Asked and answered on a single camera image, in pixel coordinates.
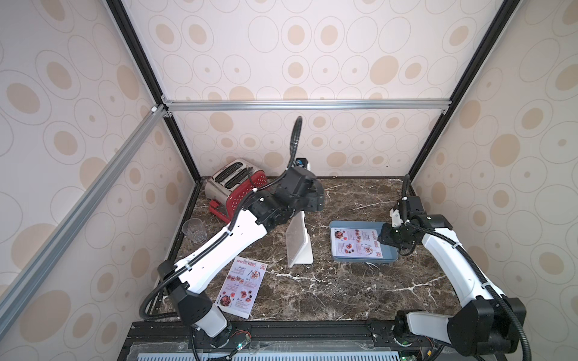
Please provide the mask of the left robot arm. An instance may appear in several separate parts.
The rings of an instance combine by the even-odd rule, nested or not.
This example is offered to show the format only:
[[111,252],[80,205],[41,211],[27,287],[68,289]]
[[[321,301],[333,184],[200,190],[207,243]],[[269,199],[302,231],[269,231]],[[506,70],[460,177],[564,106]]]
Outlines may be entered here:
[[159,293],[165,293],[190,331],[202,330],[212,347],[225,346],[233,335],[230,322],[204,293],[213,278],[245,248],[300,212],[319,212],[325,205],[325,188],[308,169],[287,168],[273,182],[253,187],[242,198],[231,221],[191,255],[176,264],[158,268],[160,284],[142,302],[139,314],[149,320],[146,308]]

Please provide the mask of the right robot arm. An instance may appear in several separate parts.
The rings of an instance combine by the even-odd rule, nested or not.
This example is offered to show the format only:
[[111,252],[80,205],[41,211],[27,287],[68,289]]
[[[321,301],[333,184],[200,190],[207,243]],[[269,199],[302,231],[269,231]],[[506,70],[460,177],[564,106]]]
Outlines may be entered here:
[[403,194],[390,212],[380,240],[384,245],[412,251],[423,246],[436,260],[460,302],[453,316],[427,311],[399,311],[394,319],[397,337],[424,336],[450,346],[462,356],[480,358],[522,352],[532,358],[523,325],[526,308],[518,298],[505,295],[459,242],[449,221],[428,214],[418,196]]

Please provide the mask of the new menu sheet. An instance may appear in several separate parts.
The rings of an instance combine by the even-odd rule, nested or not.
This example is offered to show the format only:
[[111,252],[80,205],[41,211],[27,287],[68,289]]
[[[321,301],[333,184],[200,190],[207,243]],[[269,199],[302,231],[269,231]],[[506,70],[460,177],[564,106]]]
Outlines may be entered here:
[[340,260],[383,258],[376,230],[332,228],[331,248],[332,256]]

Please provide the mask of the old pink menu sheet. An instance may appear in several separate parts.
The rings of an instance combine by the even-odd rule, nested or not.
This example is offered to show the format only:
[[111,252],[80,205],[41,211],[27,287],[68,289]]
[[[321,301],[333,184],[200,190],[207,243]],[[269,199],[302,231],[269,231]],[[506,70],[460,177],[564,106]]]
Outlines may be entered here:
[[266,263],[236,257],[215,305],[225,313],[248,319],[266,271]]

